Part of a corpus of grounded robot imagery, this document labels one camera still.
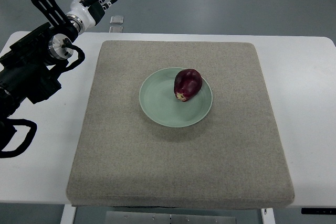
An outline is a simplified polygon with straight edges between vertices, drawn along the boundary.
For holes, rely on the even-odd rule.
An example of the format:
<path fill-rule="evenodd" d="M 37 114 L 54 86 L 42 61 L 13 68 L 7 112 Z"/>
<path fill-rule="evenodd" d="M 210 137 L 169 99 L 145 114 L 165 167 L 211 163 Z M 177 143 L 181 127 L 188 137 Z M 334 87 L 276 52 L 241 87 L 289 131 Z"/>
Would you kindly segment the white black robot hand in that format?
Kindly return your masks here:
<path fill-rule="evenodd" d="M 78 34 L 96 26 L 117 0 L 73 0 L 66 14 Z"/>

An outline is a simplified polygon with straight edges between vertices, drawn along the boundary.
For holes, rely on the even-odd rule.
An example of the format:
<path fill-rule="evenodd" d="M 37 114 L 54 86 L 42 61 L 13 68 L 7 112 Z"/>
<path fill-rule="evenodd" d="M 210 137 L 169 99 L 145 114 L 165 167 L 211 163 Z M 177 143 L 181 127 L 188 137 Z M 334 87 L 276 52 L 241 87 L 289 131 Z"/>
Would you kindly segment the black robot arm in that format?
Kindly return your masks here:
<path fill-rule="evenodd" d="M 48 22 L 10 46 L 1 56 L 1 158 L 13 158 L 26 151 L 37 131 L 27 119 L 10 119 L 20 104 L 35 104 L 55 94 L 59 76 L 79 66 L 84 52 L 73 45 L 79 35 L 55 0 L 31 0 Z"/>

